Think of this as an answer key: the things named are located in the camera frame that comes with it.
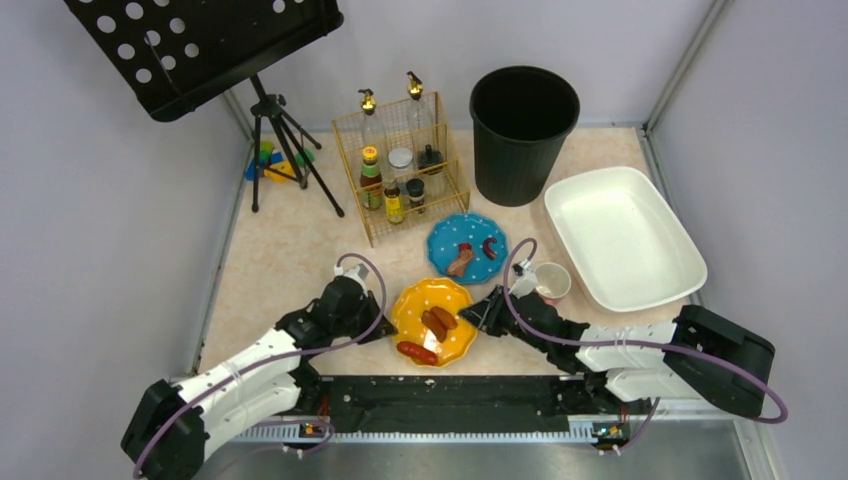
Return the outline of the yellow dotted plate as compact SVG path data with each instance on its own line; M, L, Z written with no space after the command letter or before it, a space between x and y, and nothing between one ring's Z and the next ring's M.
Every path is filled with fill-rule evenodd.
M423 365L400 354L412 364L425 368L442 368L461 358L470 349L477 337L477 330L459 316L459 311L470 306L470 293L448 278L426 278L403 290L390 315L390 322L398 333L392 337L395 350L401 341L410 341L435 352L439 357L437 366ZM443 342L421 323L421 315L434 306L442 307L455 315L458 327L448 330Z

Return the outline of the pink mug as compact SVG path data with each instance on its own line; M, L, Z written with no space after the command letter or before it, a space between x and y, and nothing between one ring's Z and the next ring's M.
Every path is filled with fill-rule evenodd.
M548 304L556 306L571 290L568 270L558 263L546 262L534 270L537 285L534 291Z

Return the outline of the blue dotted plate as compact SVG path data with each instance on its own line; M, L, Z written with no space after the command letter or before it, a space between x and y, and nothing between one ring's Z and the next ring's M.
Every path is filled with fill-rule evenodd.
M462 285L494 279L503 270L508 251L507 236L500 226L472 212L443 218L426 239L431 266L440 276Z

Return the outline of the small yellow spice bottle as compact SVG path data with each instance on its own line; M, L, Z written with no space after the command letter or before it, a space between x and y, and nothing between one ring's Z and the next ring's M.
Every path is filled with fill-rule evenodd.
M395 178L390 178L383 184L383 198L387 220L390 224L401 224L405 220L402 195Z

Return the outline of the yellow cap sauce bottle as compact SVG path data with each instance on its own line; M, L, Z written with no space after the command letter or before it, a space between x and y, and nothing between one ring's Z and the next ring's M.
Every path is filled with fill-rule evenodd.
M377 210L382 206L381 183L378 149L374 145L367 145L362 149L359 178L360 200L365 209Z

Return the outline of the black cap spice bottle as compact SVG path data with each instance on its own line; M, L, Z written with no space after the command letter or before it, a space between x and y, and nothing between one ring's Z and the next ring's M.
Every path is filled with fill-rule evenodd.
M412 212L422 215L426 211L425 184L420 178L411 178L406 182L409 206Z

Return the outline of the black lid grinder jar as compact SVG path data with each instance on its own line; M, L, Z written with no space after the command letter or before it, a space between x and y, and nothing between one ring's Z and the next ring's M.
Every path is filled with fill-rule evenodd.
M442 153L427 144L417 158L418 171L428 198L440 197L445 190L445 161Z

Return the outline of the silver lid shaker jar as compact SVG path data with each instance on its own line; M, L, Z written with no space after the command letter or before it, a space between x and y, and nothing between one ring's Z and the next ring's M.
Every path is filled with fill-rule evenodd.
M414 177L415 173L413 152L406 147L393 148L389 152L388 161L401 194L407 195L407 182Z

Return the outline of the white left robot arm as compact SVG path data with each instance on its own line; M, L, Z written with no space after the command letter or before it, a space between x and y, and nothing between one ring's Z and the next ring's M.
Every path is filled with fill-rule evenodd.
M121 438L135 479L191 479L242 431L292 409L311 358L393 333L386 293L339 275L247 348L197 375L160 379L142 394Z

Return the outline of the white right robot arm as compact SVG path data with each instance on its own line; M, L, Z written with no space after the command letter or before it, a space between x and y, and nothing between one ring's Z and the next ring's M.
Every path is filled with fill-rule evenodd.
M703 400L718 410L759 422L765 399L787 415L768 385L776 349L764 337L699 305L683 306L670 321L603 327L561 317L538 294L521 298L496 287L461 309L460 316L489 336L508 335L543 354L588 388L622 402Z

